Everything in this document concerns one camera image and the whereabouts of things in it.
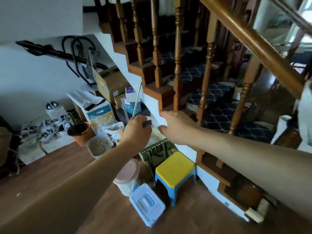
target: pink lid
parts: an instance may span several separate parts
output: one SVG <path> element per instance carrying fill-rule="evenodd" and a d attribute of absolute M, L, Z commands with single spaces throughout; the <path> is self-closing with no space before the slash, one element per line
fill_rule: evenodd
<path fill-rule="evenodd" d="M 121 169 L 114 181 L 117 183 L 129 183 L 138 176 L 139 171 L 140 165 L 138 161 L 132 158 Z"/>

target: forearm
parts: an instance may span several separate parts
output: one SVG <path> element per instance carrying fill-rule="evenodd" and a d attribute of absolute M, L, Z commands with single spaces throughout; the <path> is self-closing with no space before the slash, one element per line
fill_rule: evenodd
<path fill-rule="evenodd" d="M 119 171 L 135 155 L 131 146 L 117 146 L 28 206 L 0 232 L 76 233 Z"/>
<path fill-rule="evenodd" d="M 312 218 L 312 156 L 309 153 L 200 128 L 191 146 L 246 176 L 292 209 Z"/>

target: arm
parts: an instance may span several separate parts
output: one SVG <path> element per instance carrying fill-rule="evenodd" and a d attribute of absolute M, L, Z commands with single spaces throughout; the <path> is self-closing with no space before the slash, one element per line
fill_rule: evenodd
<path fill-rule="evenodd" d="M 201 128 L 182 112 L 162 112 L 159 130 L 176 144 L 216 156 L 293 210 L 312 219 L 312 155 Z"/>
<path fill-rule="evenodd" d="M 131 119 L 116 148 L 29 205 L 0 233 L 76 233 L 123 166 L 147 145 L 152 129 L 143 129 L 143 121 L 142 115 Z"/>

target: orange plant pot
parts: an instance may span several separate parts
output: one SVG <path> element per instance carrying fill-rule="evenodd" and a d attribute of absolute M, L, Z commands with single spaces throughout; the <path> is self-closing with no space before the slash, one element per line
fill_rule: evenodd
<path fill-rule="evenodd" d="M 85 126 L 85 131 L 76 134 L 77 131 L 75 131 L 75 127 L 77 126 Z M 68 129 L 67 134 L 71 136 L 73 140 L 76 141 L 80 146 L 86 146 L 89 139 L 96 136 L 89 122 L 81 122 L 77 125 L 73 125 Z"/>

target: staircase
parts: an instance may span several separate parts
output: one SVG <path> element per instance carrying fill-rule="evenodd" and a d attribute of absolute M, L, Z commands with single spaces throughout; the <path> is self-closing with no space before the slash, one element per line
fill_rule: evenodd
<path fill-rule="evenodd" d="M 109 22 L 100 23 L 102 33 L 95 35 L 131 86 L 137 89 L 142 82 L 141 99 L 160 124 L 166 124 L 160 111 L 182 110 L 203 127 L 270 143 L 274 132 L 258 122 L 240 121 L 250 109 L 247 98 L 253 84 L 266 67 L 300 98 L 304 81 L 248 27 L 257 5 L 256 0 L 175 0 L 173 19 L 158 16 L 158 0 L 131 0 L 131 6 L 106 0 Z M 130 8 L 133 15 L 127 18 Z M 253 55 L 240 100 L 233 100 L 245 46 Z M 196 163 L 200 179 L 229 209 L 246 221 L 264 219 L 265 191 L 213 154 L 177 148 Z"/>

